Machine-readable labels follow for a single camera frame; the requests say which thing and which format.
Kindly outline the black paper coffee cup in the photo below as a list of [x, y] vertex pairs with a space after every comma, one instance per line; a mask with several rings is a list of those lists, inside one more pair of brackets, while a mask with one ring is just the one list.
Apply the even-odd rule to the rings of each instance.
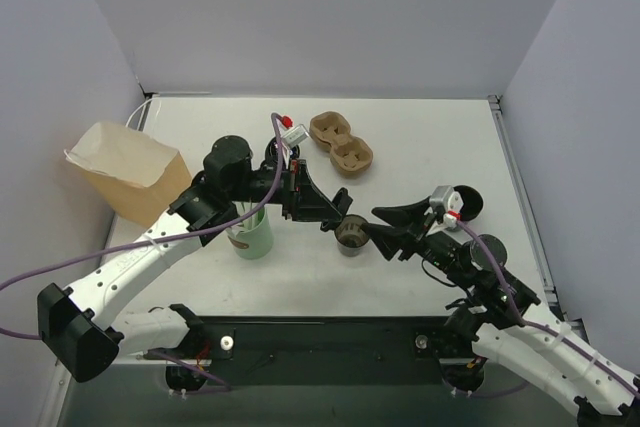
[[334, 231], [339, 252], [346, 257], [357, 256], [369, 243], [364, 227], [368, 221], [359, 215], [347, 215]]

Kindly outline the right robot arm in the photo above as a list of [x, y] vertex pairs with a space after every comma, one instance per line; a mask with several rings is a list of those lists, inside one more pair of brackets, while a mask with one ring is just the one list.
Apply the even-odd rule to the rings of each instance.
[[387, 259], [419, 256], [461, 289], [443, 331], [446, 348], [471, 349], [545, 391], [580, 426], [636, 426], [639, 377], [607, 359], [574, 332], [506, 268], [504, 244], [469, 222], [484, 207], [468, 186], [441, 186], [404, 206], [375, 207], [364, 230]]

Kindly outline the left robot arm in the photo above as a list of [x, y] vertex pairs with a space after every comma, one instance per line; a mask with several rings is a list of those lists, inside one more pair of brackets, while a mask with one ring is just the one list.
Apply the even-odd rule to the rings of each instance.
[[284, 218], [335, 229], [352, 203], [347, 189], [328, 198], [303, 159], [278, 157], [252, 167], [248, 142], [218, 139], [203, 169], [134, 249], [111, 258], [66, 288], [50, 284], [37, 297], [41, 340], [78, 382], [103, 373], [120, 355], [156, 349], [190, 358], [203, 345], [203, 323], [183, 305], [126, 314], [139, 293], [181, 259], [207, 246], [235, 221], [239, 202], [281, 206]]

